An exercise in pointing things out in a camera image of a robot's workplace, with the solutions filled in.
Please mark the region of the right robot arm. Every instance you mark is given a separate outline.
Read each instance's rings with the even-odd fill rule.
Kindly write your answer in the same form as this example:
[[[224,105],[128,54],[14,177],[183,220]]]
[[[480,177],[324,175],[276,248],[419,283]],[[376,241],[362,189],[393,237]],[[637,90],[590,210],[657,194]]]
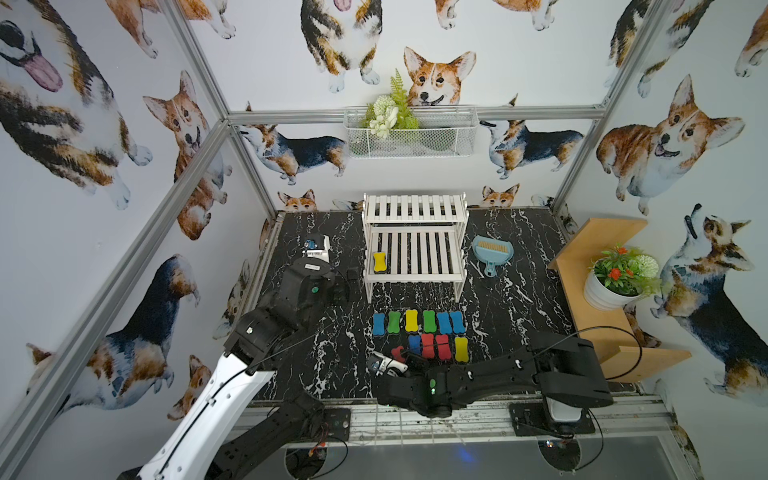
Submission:
[[[448,418],[478,400],[518,390],[579,409],[613,404],[593,343],[574,334],[539,332],[512,353],[471,364],[437,364],[412,353],[399,362],[373,352],[367,368],[379,404],[426,418]]]

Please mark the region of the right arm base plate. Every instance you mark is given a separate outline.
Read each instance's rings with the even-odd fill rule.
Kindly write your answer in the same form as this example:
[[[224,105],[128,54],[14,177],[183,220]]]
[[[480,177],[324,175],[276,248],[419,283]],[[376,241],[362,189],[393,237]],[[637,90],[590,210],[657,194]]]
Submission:
[[[596,427],[586,409],[545,399],[539,403],[512,403],[508,407],[519,437],[551,436],[560,439],[592,434]]]

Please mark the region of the red eraser bottom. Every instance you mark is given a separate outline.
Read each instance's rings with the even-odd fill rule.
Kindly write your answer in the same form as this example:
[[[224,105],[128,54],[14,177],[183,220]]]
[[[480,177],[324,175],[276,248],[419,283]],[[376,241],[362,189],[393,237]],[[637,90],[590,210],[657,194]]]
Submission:
[[[450,348],[450,338],[448,335],[436,335],[436,348],[437,356],[440,361],[449,361],[452,359],[452,351]]]
[[[433,334],[424,333],[420,335],[421,356],[425,359],[435,358],[435,338]]]
[[[406,359],[404,358],[404,346],[397,346],[391,350],[392,358],[396,360],[397,362],[406,363]]]

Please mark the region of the yellow eraser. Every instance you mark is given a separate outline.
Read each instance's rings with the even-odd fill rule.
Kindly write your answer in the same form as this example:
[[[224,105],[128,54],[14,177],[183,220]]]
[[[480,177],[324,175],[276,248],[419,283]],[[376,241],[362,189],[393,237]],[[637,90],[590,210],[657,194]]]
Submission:
[[[405,330],[409,333],[418,333],[418,311],[409,309],[405,312]]]
[[[469,342],[466,337],[456,336],[454,338],[455,360],[458,363],[466,364],[469,362]]]
[[[383,274],[388,270],[387,253],[380,251],[373,254],[374,266],[373,271],[375,274]]]

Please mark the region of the blue eraser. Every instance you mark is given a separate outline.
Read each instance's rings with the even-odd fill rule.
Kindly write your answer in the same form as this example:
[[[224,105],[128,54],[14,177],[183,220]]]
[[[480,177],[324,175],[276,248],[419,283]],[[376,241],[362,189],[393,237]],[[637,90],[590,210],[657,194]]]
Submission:
[[[449,317],[451,320],[453,333],[456,335],[463,335],[466,333],[466,325],[461,311],[450,311]]]
[[[421,343],[421,336],[416,335],[409,335],[408,336],[408,350],[416,355],[420,355],[422,353],[422,343]]]
[[[381,337],[387,334],[386,315],[384,313],[375,313],[373,315],[372,335]]]

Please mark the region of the green eraser top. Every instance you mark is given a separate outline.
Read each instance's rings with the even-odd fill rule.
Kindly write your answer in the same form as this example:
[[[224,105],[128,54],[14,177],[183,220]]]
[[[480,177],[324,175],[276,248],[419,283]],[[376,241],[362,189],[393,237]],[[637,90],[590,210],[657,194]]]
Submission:
[[[387,333],[388,334],[399,334],[400,330],[401,330],[401,312],[400,311],[389,311],[388,312]]]
[[[434,334],[437,331],[436,312],[433,310],[424,310],[423,315],[423,332],[428,334]]]

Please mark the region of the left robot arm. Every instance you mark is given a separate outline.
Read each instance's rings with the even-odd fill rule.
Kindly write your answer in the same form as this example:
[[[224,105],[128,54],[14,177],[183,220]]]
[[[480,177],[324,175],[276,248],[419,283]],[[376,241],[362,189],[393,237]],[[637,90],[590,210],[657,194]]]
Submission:
[[[304,256],[283,272],[278,289],[244,314],[196,403],[161,449],[122,479],[242,479],[284,445],[330,434],[323,403],[306,392],[284,400],[265,420],[227,438],[286,355],[318,334],[335,306],[345,306],[358,274]]]

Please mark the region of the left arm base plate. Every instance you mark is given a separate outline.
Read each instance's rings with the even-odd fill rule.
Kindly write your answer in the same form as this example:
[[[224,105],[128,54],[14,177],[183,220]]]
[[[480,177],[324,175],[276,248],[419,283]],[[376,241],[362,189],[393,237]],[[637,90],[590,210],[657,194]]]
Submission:
[[[351,416],[349,408],[328,408],[312,413],[300,423],[298,435],[290,443],[318,443],[328,439],[348,441]]]

